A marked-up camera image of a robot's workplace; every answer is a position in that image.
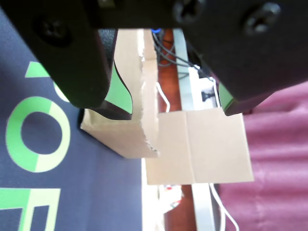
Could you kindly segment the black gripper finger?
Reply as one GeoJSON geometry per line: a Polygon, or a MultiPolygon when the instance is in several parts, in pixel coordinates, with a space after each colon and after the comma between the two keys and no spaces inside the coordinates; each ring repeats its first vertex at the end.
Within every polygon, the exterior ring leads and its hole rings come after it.
{"type": "Polygon", "coordinates": [[[102,26],[116,0],[3,0],[1,8],[72,105],[131,120],[132,97],[114,77],[117,29],[102,26]]]}
{"type": "Polygon", "coordinates": [[[308,79],[305,0],[177,0],[173,17],[235,99],[227,115],[308,79]]]}

